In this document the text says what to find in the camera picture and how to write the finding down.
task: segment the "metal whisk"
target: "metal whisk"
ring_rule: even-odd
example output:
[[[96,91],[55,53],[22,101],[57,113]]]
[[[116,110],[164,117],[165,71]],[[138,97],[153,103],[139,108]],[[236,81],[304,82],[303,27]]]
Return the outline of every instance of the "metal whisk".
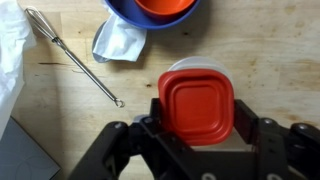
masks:
[[[82,70],[85,72],[91,80],[96,83],[96,85],[117,105],[117,107],[124,107],[124,102],[114,96],[110,90],[105,87],[100,80],[92,74],[92,72],[67,48],[62,40],[56,35],[50,25],[47,23],[46,19],[42,14],[35,8],[27,8],[25,10],[26,14],[29,15],[34,26],[46,37],[50,38],[53,43],[58,45],[64,52],[75,62]]]

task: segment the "red container lid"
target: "red container lid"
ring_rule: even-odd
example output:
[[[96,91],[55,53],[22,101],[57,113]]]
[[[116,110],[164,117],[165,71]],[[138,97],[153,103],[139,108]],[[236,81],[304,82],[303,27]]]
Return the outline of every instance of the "red container lid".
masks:
[[[233,128],[234,95],[229,79],[210,69],[164,73],[159,81],[162,125],[189,145],[225,140]]]

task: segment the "blue bowl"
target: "blue bowl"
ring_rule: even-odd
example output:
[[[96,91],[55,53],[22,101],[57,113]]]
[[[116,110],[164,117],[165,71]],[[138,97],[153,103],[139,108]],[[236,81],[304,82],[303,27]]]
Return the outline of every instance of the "blue bowl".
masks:
[[[176,25],[186,19],[199,5],[196,0],[185,14],[171,21],[155,20],[147,16],[134,0],[105,0],[109,7],[126,22],[144,29],[164,29]]]

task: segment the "wooden countertop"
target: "wooden countertop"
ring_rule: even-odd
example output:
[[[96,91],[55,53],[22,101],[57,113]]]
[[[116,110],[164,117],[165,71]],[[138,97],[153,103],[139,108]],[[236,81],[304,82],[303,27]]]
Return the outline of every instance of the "wooden countertop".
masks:
[[[109,16],[99,1],[18,2],[42,11],[68,47],[126,102],[117,108],[63,51],[38,37],[24,56],[26,85],[13,116],[60,164],[56,179],[66,179],[105,124],[147,114],[151,98],[158,97],[158,77],[188,56],[225,64],[236,98],[259,116],[286,127],[295,122],[320,127],[320,1],[203,0],[183,23],[149,31],[137,62],[104,64],[91,55],[93,36]],[[151,175],[135,157],[121,178]]]

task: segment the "white paper towel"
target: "white paper towel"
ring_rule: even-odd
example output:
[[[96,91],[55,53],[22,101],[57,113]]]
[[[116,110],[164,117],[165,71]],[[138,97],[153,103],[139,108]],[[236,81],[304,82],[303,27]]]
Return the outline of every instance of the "white paper towel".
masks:
[[[0,0],[0,140],[22,89],[24,50],[36,42],[16,0]]]
[[[94,59],[136,61],[145,44],[146,29],[135,27],[117,16],[102,0],[109,11],[109,19],[101,25],[92,45]]]

